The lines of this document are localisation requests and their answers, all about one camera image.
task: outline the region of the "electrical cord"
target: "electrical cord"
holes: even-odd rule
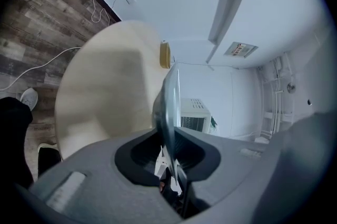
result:
[[[114,0],[114,3],[112,4],[111,9],[114,8],[115,2],[116,2],[116,0]],[[109,18],[109,16],[108,16],[108,14],[107,14],[105,8],[103,8],[103,9],[100,11],[100,18],[99,18],[99,20],[97,20],[97,21],[94,21],[94,20],[93,20],[93,16],[94,16],[94,14],[95,14],[95,12],[96,12],[95,0],[93,0],[93,4],[94,4],[94,12],[93,12],[92,15],[91,15],[91,21],[92,21],[93,23],[98,23],[98,22],[100,22],[100,21],[101,21],[101,13],[102,13],[102,11],[104,10],[104,12],[105,12],[105,14],[106,14],[106,16],[107,16],[107,19],[108,19],[108,27],[109,27],[109,26],[110,26],[110,18]]]
[[[20,74],[20,75],[19,75],[19,76],[18,76],[18,77],[17,77],[17,78],[16,78],[16,79],[15,79],[15,80],[8,86],[8,87],[1,88],[0,91],[4,91],[4,90],[6,90],[6,89],[9,89],[11,86],[14,85],[14,83],[15,83],[16,81],[19,80],[19,78],[20,78],[21,76],[23,76],[24,74],[28,73],[30,70],[35,70],[35,69],[42,68],[42,67],[48,65],[49,63],[51,63],[51,62],[52,62],[54,59],[56,59],[58,56],[61,56],[64,52],[67,52],[67,51],[73,50],[73,49],[80,49],[80,47],[72,47],[72,48],[68,48],[68,49],[62,51],[61,53],[59,53],[56,57],[52,58],[52,59],[51,59],[49,62],[47,62],[46,64],[41,65],[41,66],[37,66],[37,67],[33,67],[33,68],[30,68],[30,69],[24,71],[24,72],[23,72],[22,74]]]

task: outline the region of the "air conditioner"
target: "air conditioner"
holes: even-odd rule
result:
[[[181,126],[209,134],[212,115],[200,99],[181,98]]]

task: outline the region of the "shoe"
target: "shoe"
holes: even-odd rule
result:
[[[52,148],[52,149],[55,149],[55,150],[58,151],[57,144],[50,145],[50,144],[47,144],[45,142],[42,142],[41,144],[39,144],[39,146],[37,148],[37,152],[39,152],[41,148]]]
[[[20,101],[32,111],[37,104],[37,92],[33,88],[27,89],[22,93]]]

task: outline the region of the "black pants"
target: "black pants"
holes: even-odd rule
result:
[[[10,182],[28,188],[33,183],[31,171],[25,160],[24,144],[28,125],[33,116],[29,107],[15,98],[0,99],[0,126],[2,136],[2,163]],[[38,175],[61,161],[57,150],[41,148],[38,156]]]

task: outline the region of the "round wooden table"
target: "round wooden table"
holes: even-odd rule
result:
[[[111,25],[75,55],[55,104],[63,159],[112,136],[152,128],[152,107],[168,69],[159,63],[161,39],[138,21]]]

